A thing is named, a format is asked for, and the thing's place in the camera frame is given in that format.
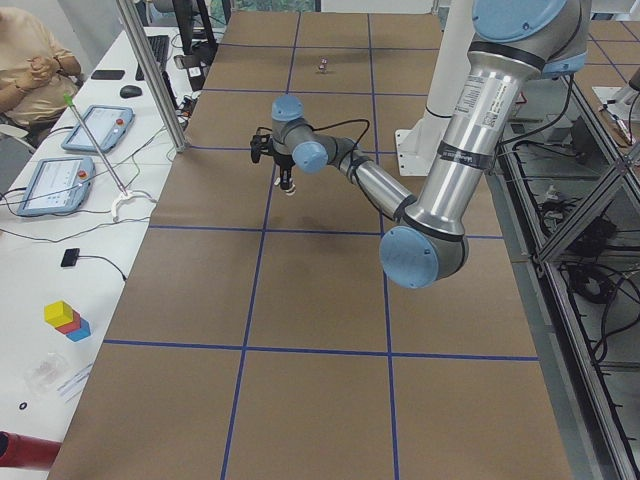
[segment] stacked blocks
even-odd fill
[[[91,335],[89,322],[62,300],[44,307],[44,321],[74,342]]]

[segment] beige shirt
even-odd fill
[[[29,59],[72,55],[35,16],[13,7],[0,7],[0,88],[17,80],[29,69]],[[66,107],[63,95],[74,95],[75,84],[54,75],[51,82],[29,92],[13,110],[5,112],[19,125],[56,117]]]

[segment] person's hand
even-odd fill
[[[29,60],[31,62],[31,75],[36,80],[49,81],[56,74],[60,66],[53,58],[34,57]]]
[[[24,72],[18,80],[16,80],[16,84],[24,90],[35,90],[36,88],[47,85],[50,81],[51,78],[36,78],[33,76],[31,71],[27,71]]]

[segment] blue block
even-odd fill
[[[91,335],[91,327],[89,326],[89,322],[87,322],[84,318],[80,319],[80,328],[78,330],[74,330],[73,332],[67,333],[67,338],[74,342],[78,340],[82,340],[83,338],[87,338]]]

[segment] black computer mouse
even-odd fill
[[[125,85],[120,89],[122,98],[139,97],[140,95],[142,95],[142,89],[137,85]]]

